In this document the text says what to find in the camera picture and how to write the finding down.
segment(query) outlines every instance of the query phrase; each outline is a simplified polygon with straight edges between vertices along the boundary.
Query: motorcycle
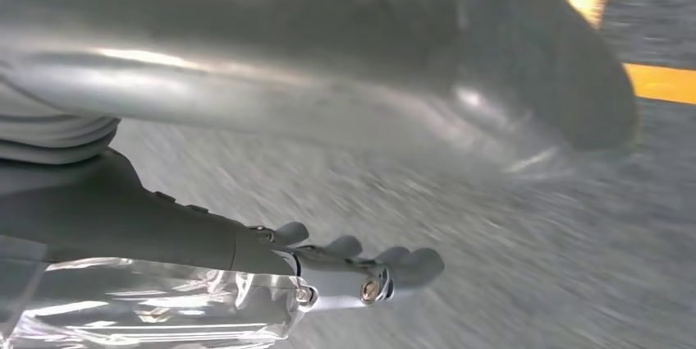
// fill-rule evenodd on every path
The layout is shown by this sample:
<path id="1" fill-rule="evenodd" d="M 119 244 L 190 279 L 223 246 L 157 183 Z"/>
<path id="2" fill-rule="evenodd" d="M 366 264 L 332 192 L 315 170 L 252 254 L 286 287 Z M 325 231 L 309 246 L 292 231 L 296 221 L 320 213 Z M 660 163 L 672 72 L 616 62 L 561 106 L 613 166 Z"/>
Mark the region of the motorcycle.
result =
<path id="1" fill-rule="evenodd" d="M 637 127 L 565 0 L 0 0 L 2 347 L 268 347 L 444 270 L 148 191 L 108 147 L 120 118 L 506 181 L 604 169 Z"/>

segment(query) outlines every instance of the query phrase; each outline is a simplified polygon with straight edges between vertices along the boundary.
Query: road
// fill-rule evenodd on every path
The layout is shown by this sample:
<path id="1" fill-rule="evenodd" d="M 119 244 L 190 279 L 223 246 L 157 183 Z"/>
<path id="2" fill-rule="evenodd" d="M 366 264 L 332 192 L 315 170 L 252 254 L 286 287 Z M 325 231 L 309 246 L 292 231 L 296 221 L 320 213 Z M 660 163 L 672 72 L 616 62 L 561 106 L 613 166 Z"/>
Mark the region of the road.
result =
<path id="1" fill-rule="evenodd" d="M 625 62 L 696 67 L 696 0 L 610 0 Z M 370 311 L 308 315 L 281 348 L 696 347 L 696 107 L 640 102 L 619 172 L 532 187 L 475 185 L 306 145 L 125 122 L 114 146 L 151 190 L 249 224 L 352 234 L 369 254 L 431 246 L 431 290 Z"/>

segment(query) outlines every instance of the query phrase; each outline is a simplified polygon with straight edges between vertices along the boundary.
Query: yellow road line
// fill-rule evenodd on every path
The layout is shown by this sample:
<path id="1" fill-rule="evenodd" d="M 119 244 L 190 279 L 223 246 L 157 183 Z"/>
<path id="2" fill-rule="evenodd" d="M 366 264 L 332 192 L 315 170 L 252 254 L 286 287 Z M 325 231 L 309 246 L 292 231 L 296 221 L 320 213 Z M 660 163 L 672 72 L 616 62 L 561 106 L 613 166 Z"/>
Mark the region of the yellow road line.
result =
<path id="1" fill-rule="evenodd" d="M 635 93 L 646 99 L 696 104 L 696 71 L 627 64 Z"/>
<path id="2" fill-rule="evenodd" d="M 595 27 L 602 23 L 607 0 L 568 0 Z M 646 99 L 696 104 L 696 71 L 626 64 L 635 93 Z"/>

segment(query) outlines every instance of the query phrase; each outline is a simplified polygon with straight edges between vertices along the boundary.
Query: silver metal surface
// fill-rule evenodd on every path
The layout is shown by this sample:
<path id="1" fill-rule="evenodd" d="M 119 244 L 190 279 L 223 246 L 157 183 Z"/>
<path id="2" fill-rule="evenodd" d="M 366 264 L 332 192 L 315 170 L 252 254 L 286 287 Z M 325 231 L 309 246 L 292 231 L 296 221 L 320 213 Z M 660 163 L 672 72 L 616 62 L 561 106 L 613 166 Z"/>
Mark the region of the silver metal surface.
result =
<path id="1" fill-rule="evenodd" d="M 453 174 L 547 177 L 634 135 L 620 63 L 564 0 L 0 0 L 0 63 L 51 112 Z"/>

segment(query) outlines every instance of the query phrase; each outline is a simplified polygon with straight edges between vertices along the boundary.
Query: nut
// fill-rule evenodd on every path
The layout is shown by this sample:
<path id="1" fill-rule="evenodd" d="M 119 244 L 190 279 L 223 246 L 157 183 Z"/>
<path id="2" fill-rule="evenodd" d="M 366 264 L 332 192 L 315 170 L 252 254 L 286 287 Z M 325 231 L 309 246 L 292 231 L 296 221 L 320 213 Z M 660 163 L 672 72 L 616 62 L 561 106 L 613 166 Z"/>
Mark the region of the nut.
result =
<path id="1" fill-rule="evenodd" d="M 375 278 L 368 278 L 360 288 L 360 299 L 363 303 L 370 305 L 379 297 L 380 285 Z"/>

